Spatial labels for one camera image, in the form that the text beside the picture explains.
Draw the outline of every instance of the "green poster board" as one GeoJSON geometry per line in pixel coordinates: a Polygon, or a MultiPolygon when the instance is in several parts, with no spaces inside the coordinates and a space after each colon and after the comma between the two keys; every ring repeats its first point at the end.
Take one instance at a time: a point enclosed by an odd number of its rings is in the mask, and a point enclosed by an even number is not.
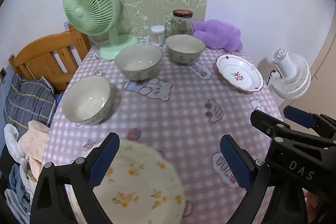
{"type": "MultiPolygon", "coordinates": [[[[164,25],[171,17],[173,10],[185,9],[194,13],[192,20],[204,20],[207,0],[121,0],[121,11],[117,22],[119,34],[130,33],[136,37],[150,35],[152,25],[164,25]]],[[[90,37],[99,42],[108,39],[103,34],[90,37]]]]}

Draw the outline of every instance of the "fan stand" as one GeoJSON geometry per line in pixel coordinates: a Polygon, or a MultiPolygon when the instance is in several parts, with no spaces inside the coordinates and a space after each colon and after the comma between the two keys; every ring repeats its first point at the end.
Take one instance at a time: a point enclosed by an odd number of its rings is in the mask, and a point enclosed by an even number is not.
{"type": "Polygon", "coordinates": [[[114,60],[117,54],[128,46],[138,44],[138,39],[130,34],[118,35],[117,28],[113,26],[109,31],[109,39],[98,50],[102,59],[114,60]]]}

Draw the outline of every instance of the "green desk fan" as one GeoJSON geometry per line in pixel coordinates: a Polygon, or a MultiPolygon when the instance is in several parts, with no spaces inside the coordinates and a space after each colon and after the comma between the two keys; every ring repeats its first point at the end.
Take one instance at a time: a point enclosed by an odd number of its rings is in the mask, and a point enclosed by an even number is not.
{"type": "Polygon", "coordinates": [[[120,0],[63,0],[63,8],[69,22],[80,32],[87,35],[108,32],[109,40],[98,50],[103,59],[114,60],[122,49],[138,43],[132,35],[118,35],[120,0]]]}

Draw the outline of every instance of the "plate rim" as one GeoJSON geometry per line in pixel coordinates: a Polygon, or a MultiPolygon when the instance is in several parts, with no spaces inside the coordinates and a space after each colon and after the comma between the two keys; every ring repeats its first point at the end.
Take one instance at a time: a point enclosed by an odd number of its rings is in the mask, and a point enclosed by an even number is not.
{"type": "MultiPolygon", "coordinates": [[[[130,140],[127,140],[127,139],[120,139],[120,143],[121,143],[121,142],[124,143],[123,147],[127,147],[127,146],[130,146],[130,145],[135,145],[135,146],[137,146],[137,147],[141,147],[141,146],[143,146],[144,149],[146,149],[146,151],[149,152],[149,154],[151,154],[151,155],[155,155],[155,156],[157,157],[157,158],[156,158],[157,160],[160,160],[161,163],[164,163],[164,164],[168,165],[169,168],[172,169],[172,170],[174,171],[174,173],[175,173],[175,175],[176,175],[175,183],[178,183],[178,184],[179,184],[179,188],[180,188],[180,190],[181,190],[181,194],[182,194],[182,196],[183,196],[183,200],[182,200],[183,206],[181,206],[182,209],[181,209],[181,212],[180,212],[180,217],[179,217],[179,218],[176,218],[176,219],[178,219],[178,221],[176,222],[176,224],[181,223],[181,220],[182,220],[182,218],[183,218],[184,211],[185,211],[185,206],[186,206],[186,197],[185,197],[185,190],[184,190],[184,187],[183,187],[183,184],[182,184],[182,180],[181,180],[181,178],[180,178],[180,175],[179,175],[179,173],[178,173],[176,167],[175,167],[172,163],[168,162],[168,161],[162,156],[162,154],[161,154],[158,150],[156,150],[155,148],[152,148],[152,147],[150,147],[150,146],[148,146],[148,145],[145,145],[145,144],[142,144],[142,143],[138,143],[138,142],[130,141],[130,140]]],[[[83,153],[82,153],[83,157],[87,157],[87,155],[90,153],[90,151],[92,151],[94,148],[98,147],[100,144],[102,144],[102,142],[95,144],[92,148],[90,148],[89,150],[83,152],[83,153]]],[[[83,213],[81,212],[80,207],[79,207],[79,210],[76,209],[77,205],[75,204],[75,201],[77,201],[77,199],[76,199],[76,196],[75,196],[75,193],[74,193],[72,187],[70,187],[70,197],[69,197],[69,199],[70,199],[71,203],[73,204],[73,207],[75,208],[74,212],[76,213],[76,215],[77,215],[77,217],[79,218],[79,220],[80,220],[83,224],[86,224],[87,222],[86,222],[86,220],[85,220],[85,218],[84,218],[83,213]]],[[[167,221],[167,218],[164,218],[164,220],[162,221],[161,224],[166,223],[166,221],[167,221]]]]}
{"type": "Polygon", "coordinates": [[[217,67],[217,69],[218,69],[218,72],[222,75],[222,77],[223,77],[225,80],[227,80],[231,85],[233,85],[235,88],[237,88],[237,89],[239,89],[239,90],[242,90],[242,91],[251,93],[251,92],[257,92],[257,91],[260,91],[260,90],[264,87],[264,80],[263,80],[263,77],[262,77],[260,71],[259,71],[259,70],[255,67],[255,65],[253,65],[251,62],[249,62],[249,61],[246,60],[245,58],[242,58],[242,57],[240,57],[240,56],[238,56],[238,55],[234,55],[234,54],[222,54],[222,55],[218,56],[218,57],[216,58],[216,67],[217,67]],[[226,78],[226,77],[222,74],[222,72],[221,72],[221,70],[220,70],[220,68],[219,68],[219,63],[220,63],[220,61],[221,61],[222,59],[226,58],[226,56],[237,58],[237,59],[239,59],[239,60],[241,60],[241,61],[244,61],[244,62],[245,62],[246,64],[248,64],[249,66],[253,67],[254,70],[256,71],[258,77],[259,77],[259,81],[260,81],[259,86],[256,87],[256,88],[252,88],[252,89],[244,89],[244,88],[237,87],[233,81],[231,81],[230,79],[226,78]]]}

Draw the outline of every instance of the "fan base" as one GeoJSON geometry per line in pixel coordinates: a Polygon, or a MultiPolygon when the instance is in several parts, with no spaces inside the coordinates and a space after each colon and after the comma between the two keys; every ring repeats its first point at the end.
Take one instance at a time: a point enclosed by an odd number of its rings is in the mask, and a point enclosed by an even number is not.
{"type": "Polygon", "coordinates": [[[128,46],[139,44],[138,39],[130,34],[118,35],[118,44],[108,42],[100,47],[98,55],[102,59],[114,60],[117,54],[128,46]]]}

